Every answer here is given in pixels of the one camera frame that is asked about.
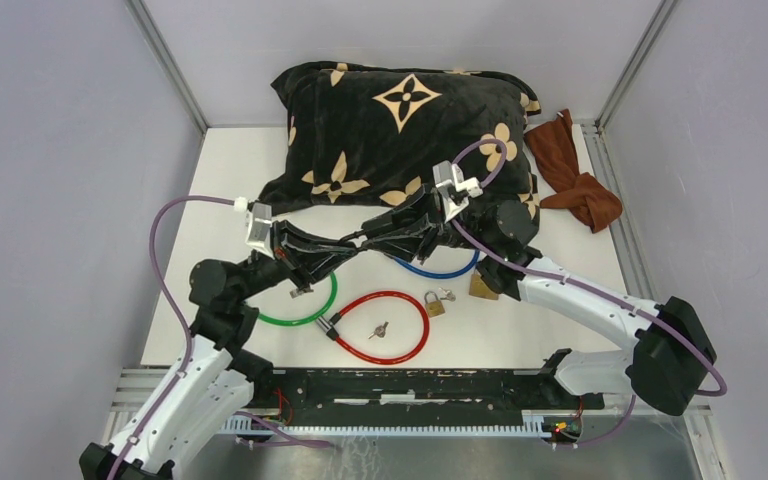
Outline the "small silver keys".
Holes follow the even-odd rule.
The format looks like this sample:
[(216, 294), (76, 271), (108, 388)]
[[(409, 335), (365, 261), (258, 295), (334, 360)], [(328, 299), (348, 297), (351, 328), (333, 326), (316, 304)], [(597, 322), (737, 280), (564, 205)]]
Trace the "small silver keys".
[(294, 290), (290, 291), (290, 296), (292, 298), (298, 298), (298, 297), (300, 297), (302, 295), (306, 295), (306, 294), (309, 294), (309, 293), (312, 293), (312, 292), (313, 292), (313, 289), (310, 286), (298, 287), (298, 288), (295, 288)]

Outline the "blue cable lock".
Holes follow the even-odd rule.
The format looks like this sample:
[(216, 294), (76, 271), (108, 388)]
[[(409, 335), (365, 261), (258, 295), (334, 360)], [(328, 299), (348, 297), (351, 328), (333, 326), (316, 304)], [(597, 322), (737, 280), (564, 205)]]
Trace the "blue cable lock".
[(454, 270), (449, 270), (449, 271), (427, 270), (423, 267), (413, 265), (412, 263), (409, 263), (399, 258), (391, 257), (391, 260), (395, 261), (400, 267), (404, 268), (405, 270), (411, 272), (412, 274), (418, 275), (420, 277), (428, 278), (432, 280), (451, 280), (451, 279), (455, 279), (470, 273), (473, 270), (473, 268), (477, 265), (478, 261), (480, 260), (480, 252), (478, 250), (474, 250), (469, 261), (464, 266)]

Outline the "green cable lock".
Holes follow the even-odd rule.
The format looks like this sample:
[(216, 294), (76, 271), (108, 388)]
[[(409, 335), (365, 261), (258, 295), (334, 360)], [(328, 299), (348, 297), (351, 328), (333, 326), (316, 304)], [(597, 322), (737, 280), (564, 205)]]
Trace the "green cable lock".
[(334, 306), (339, 290), (337, 276), (332, 273), (321, 286), (325, 288), (325, 293), (315, 293), (312, 299), (299, 297), (280, 300), (276, 294), (261, 295), (255, 301), (260, 310), (258, 319), (278, 327), (297, 327), (312, 323)]

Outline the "small brass padlock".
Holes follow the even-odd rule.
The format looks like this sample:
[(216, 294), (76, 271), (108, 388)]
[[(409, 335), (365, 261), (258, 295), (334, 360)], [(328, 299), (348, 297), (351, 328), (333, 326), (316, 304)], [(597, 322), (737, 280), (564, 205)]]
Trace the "small brass padlock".
[(438, 317), (446, 313), (443, 301), (439, 297), (438, 290), (429, 290), (424, 296), (425, 309), (429, 317)]

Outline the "large brass padlock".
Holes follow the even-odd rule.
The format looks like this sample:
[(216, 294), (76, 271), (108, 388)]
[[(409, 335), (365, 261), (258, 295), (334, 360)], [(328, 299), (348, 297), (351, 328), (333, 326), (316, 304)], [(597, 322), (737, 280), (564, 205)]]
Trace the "large brass padlock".
[(468, 294), (475, 298), (496, 301), (499, 294), (494, 292), (483, 280), (478, 272), (473, 272), (470, 277)]

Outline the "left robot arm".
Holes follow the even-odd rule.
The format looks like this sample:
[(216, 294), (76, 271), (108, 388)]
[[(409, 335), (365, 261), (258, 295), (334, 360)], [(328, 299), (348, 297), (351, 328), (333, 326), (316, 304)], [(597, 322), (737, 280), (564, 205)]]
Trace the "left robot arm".
[(285, 280), (307, 291), (359, 249), (286, 221), (263, 233), (264, 244), (240, 263), (205, 259), (193, 267), (189, 300), (197, 311), (184, 349), (135, 418), (108, 445), (87, 446), (84, 478), (180, 479), (236, 411), (272, 399), (271, 363), (244, 348), (259, 315), (248, 299)]

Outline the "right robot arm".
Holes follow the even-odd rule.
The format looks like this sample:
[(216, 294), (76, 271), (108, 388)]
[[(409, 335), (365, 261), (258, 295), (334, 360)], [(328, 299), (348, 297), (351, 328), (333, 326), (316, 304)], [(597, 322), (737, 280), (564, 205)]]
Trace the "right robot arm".
[(564, 353), (539, 378), (538, 396), (551, 408), (577, 395), (628, 394), (680, 416), (694, 397), (728, 391), (691, 303), (616, 292), (562, 267), (531, 246), (537, 226), (519, 200), (455, 204), (423, 186), (360, 231), (363, 248), (405, 261), (426, 259), (438, 246), (474, 248), (485, 256), (478, 272), (491, 291), (561, 314), (612, 342), (610, 351)]

